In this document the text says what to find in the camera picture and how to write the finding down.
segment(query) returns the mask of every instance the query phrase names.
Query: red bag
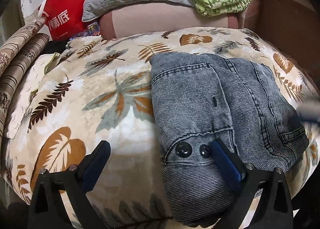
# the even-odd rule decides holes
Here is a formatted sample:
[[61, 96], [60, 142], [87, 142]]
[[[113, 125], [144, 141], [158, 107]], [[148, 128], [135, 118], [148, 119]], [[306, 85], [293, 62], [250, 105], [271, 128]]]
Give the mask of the red bag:
[[86, 30], [87, 23], [82, 22], [84, 0], [45, 0], [44, 3], [41, 7], [52, 40], [65, 40]]

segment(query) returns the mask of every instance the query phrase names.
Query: snap button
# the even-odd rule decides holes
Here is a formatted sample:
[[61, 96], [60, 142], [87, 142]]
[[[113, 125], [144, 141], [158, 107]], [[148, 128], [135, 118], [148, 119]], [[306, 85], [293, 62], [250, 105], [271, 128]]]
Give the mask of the snap button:
[[192, 153], [192, 147], [187, 142], [179, 142], [176, 145], [176, 154], [181, 158], [187, 158]]
[[203, 144], [200, 146], [200, 155], [202, 158], [207, 159], [210, 157], [210, 148], [208, 145]]

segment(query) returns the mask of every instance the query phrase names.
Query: metal bolt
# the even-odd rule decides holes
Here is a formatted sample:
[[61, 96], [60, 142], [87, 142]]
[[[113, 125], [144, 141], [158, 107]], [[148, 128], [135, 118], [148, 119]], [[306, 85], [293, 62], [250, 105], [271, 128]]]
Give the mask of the metal bolt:
[[251, 164], [251, 163], [247, 163], [247, 164], [245, 165], [245, 167], [246, 167], [248, 170], [253, 170], [253, 169], [254, 169], [254, 165]]
[[72, 164], [72, 165], [70, 165], [69, 170], [75, 171], [77, 168], [78, 168], [78, 166], [76, 164]]
[[39, 174], [43, 175], [46, 172], [47, 172], [47, 170], [45, 168], [41, 168], [39, 171]]
[[278, 172], [279, 174], [282, 174], [282, 173], [283, 173], [282, 169], [279, 168], [279, 167], [276, 168], [276, 172]]

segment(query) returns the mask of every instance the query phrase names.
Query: beige blanket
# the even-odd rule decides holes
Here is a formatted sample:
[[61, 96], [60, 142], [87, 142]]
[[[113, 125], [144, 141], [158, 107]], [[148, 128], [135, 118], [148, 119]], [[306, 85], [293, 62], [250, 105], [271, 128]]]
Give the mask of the beige blanket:
[[[149, 60], [168, 51], [263, 63], [295, 108], [306, 97], [317, 95], [293, 63], [249, 30], [190, 28], [109, 42], [78, 38], [70, 42], [61, 63], [44, 76], [15, 139], [7, 142], [2, 160], [5, 178], [17, 194], [30, 202], [42, 167], [63, 171], [107, 140], [111, 157], [87, 194], [105, 223], [114, 228], [187, 228], [172, 220], [166, 201], [150, 95]], [[305, 129], [310, 145], [303, 161], [287, 175], [292, 196], [319, 161], [319, 130], [308, 124]], [[66, 193], [62, 197], [74, 226], [79, 227]]]

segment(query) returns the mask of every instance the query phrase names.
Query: folded denim garment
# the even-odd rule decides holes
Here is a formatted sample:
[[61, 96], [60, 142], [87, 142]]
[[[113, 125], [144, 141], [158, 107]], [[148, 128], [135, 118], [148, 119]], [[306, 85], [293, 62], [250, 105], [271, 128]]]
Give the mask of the folded denim garment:
[[287, 173], [302, 160], [305, 129], [267, 66], [180, 52], [150, 62], [164, 189], [175, 220], [210, 226], [234, 200], [209, 153], [217, 138], [259, 169]]

